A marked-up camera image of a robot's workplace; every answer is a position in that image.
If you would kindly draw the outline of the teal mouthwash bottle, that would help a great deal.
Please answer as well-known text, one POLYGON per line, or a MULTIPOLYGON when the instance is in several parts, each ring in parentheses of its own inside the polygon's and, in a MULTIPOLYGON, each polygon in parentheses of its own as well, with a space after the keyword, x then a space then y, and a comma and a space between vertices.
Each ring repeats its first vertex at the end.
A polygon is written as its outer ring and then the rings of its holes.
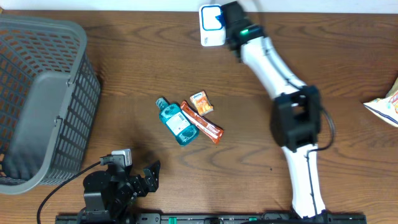
POLYGON ((186 146, 199 135, 198 128, 183 114, 180 106, 161 97, 155 102, 160 110, 159 119, 166 125, 181 146, 186 146))

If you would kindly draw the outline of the orange snack bar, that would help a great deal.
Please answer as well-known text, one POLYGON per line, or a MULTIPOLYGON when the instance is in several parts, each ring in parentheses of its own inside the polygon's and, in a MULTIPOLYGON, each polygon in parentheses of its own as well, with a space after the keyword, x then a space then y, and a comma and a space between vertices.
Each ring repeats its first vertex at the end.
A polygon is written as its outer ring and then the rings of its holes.
POLYGON ((223 136, 223 129, 208 121, 194 111, 186 101, 182 101, 180 109, 188 120, 200 131, 206 134, 215 144, 218 144, 223 136))

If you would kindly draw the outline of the small orange tissue pack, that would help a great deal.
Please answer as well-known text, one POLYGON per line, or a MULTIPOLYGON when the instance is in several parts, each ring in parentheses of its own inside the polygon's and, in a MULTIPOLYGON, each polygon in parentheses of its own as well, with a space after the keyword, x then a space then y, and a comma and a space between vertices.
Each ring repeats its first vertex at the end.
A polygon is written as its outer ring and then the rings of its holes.
POLYGON ((190 101, 193 103, 200 116, 204 116, 214 110, 214 107, 211 105, 205 91, 192 95, 190 97, 190 101))

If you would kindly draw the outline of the yellow snack bag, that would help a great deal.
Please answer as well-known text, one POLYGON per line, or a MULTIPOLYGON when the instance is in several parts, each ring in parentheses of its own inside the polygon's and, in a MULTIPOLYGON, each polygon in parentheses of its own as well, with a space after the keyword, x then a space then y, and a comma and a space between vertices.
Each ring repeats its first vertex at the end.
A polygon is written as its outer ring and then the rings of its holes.
POLYGON ((385 98, 376 98, 364 106, 391 126, 397 127, 397 82, 393 84, 385 98))

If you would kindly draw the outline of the pale wet wipes pack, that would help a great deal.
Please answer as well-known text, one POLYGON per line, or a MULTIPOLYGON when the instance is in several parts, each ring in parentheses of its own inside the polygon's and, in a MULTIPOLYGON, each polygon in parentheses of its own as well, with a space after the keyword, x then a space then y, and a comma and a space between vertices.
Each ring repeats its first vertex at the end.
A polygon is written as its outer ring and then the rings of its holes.
POLYGON ((220 23, 221 27, 225 26, 225 21, 224 21, 224 16, 223 16, 223 11, 220 11, 220 14, 215 16, 217 21, 220 23))

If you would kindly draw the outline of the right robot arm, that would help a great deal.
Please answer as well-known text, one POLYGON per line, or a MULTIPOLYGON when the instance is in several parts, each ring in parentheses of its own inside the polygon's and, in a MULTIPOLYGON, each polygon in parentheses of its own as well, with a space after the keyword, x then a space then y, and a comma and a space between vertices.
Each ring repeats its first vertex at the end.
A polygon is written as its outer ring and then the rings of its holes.
POLYGON ((226 43, 240 62, 257 76, 272 100, 270 130, 282 149, 292 183, 292 210, 302 223, 328 223, 317 169, 321 116, 330 128, 335 124, 322 106, 315 86, 301 81, 282 60, 263 26, 253 23, 240 3, 221 6, 226 43))

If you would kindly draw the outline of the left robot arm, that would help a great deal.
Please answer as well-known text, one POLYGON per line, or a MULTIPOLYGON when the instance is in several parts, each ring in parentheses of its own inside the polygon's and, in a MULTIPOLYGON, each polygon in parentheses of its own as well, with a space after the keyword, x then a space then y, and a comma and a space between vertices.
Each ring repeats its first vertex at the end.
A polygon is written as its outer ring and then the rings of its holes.
POLYGON ((83 180, 85 208, 77 215, 77 223, 135 223, 128 208, 138 197, 159 188, 160 161, 144 169, 145 176, 131 175, 131 165, 123 155, 100 159, 106 170, 93 172, 83 180))

